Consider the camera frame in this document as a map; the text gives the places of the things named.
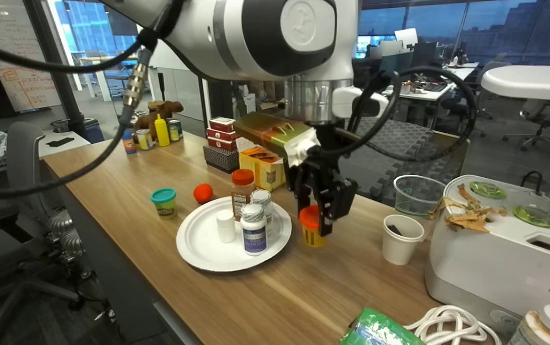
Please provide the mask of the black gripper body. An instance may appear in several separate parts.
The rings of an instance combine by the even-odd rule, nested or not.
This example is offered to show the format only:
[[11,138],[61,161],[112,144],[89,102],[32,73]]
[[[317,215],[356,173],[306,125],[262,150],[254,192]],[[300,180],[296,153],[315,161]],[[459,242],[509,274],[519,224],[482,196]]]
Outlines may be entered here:
[[344,186],[346,180],[338,171],[338,157],[346,144],[348,140],[335,125],[302,125],[294,130],[283,144],[291,190],[325,192]]

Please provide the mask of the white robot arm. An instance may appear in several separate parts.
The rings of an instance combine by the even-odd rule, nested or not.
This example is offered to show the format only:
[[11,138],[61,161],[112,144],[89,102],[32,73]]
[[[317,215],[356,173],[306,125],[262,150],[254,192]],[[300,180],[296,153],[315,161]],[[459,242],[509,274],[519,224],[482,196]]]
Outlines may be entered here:
[[285,115],[315,128],[317,144],[289,167],[296,205],[317,205],[317,230],[350,211],[356,184],[337,167],[348,151],[335,130],[360,90],[352,84],[358,0],[101,0],[151,29],[195,75],[279,81]]

